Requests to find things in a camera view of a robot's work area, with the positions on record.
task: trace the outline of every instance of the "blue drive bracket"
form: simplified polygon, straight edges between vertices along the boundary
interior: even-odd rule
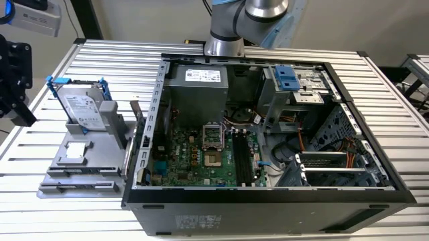
[[[102,88],[103,88],[105,99],[106,100],[113,100],[113,96],[110,95],[107,81],[105,80],[105,78],[101,79],[101,85],[102,85]]]
[[[47,87],[49,87],[50,91],[53,92],[54,97],[59,100],[59,103],[61,103],[62,108],[63,108],[63,110],[65,110],[65,112],[66,112],[66,115],[67,115],[67,118],[69,118],[70,123],[74,123],[73,118],[71,118],[71,116],[70,116],[69,113],[67,113],[66,107],[65,107],[65,105],[63,105],[63,102],[62,102],[62,100],[61,100],[61,98],[59,98],[59,94],[58,94],[58,92],[57,92],[57,90],[55,90],[55,87],[54,87],[54,84],[69,84],[73,80],[71,80],[70,78],[57,78],[54,81],[53,81],[53,80],[54,80],[54,77],[53,77],[53,76],[49,76],[49,77],[46,78]]]
[[[276,66],[275,76],[280,83],[280,89],[284,91],[299,91],[301,84],[296,76],[295,69],[291,66]]]

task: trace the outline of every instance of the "blue plastic tab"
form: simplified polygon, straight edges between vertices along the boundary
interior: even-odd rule
[[[46,78],[47,87],[49,87],[50,91],[53,92],[54,97],[58,98],[59,95],[57,94],[57,91],[55,91],[55,88],[54,88],[54,85],[53,85],[53,79],[54,79],[53,76],[49,76],[49,77]]]
[[[258,165],[269,165],[271,166],[272,162],[265,162],[265,161],[258,161]]]
[[[107,81],[105,80],[105,78],[102,78],[102,80],[101,80],[101,85],[103,87],[105,99],[106,100],[113,100],[113,96],[110,95]]]
[[[280,83],[281,90],[299,91],[301,89],[295,69],[291,66],[276,66],[275,75]]]
[[[73,82],[73,79],[71,78],[57,78],[54,80],[54,83],[55,84],[69,84],[70,82]]]
[[[161,174],[162,176],[168,175],[168,162],[166,161],[157,161],[156,162],[156,173]]]

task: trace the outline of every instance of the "aluminum extrusion table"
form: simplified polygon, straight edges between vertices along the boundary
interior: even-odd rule
[[[133,119],[129,101],[138,100],[148,111],[161,53],[201,55],[204,49],[198,44],[87,40],[73,46],[53,76],[82,80],[105,77],[120,112],[125,119]],[[372,60],[356,52],[257,47],[246,48],[246,56],[332,63],[419,205],[351,235],[172,239],[429,240],[429,126]],[[67,117],[46,87],[30,108],[38,122],[30,128],[15,127],[0,146],[0,234],[6,234],[0,239],[157,239],[146,236],[133,213],[121,210],[121,198],[38,199],[39,183],[66,135]]]

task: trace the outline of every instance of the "barcode sticker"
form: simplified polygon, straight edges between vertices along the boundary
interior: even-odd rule
[[[263,118],[261,118],[261,115],[257,114],[257,117],[256,117],[256,119],[254,119],[254,123],[260,124],[261,119],[263,119]]]
[[[221,83],[220,70],[189,69],[186,71],[186,81],[217,82]]]

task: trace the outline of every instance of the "white wall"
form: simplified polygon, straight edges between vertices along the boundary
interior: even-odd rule
[[[77,39],[77,33],[66,12],[65,1],[57,0],[57,2],[62,6],[63,13],[62,27],[57,38],[19,29],[9,24],[0,25],[0,34],[9,41],[25,42],[33,47],[34,78],[46,78],[53,74]],[[67,0],[67,4],[79,36],[83,38],[83,32],[70,0]],[[0,0],[0,13],[5,13],[5,6],[6,0]]]
[[[209,38],[201,0],[101,2],[114,40],[182,43]],[[293,48],[364,50],[380,65],[429,53],[429,0],[308,0]]]
[[[293,48],[364,50],[379,65],[429,54],[428,0],[309,0]]]
[[[210,15],[201,0],[94,2],[97,12],[105,13],[114,40],[184,43],[185,39],[206,40],[210,36]]]

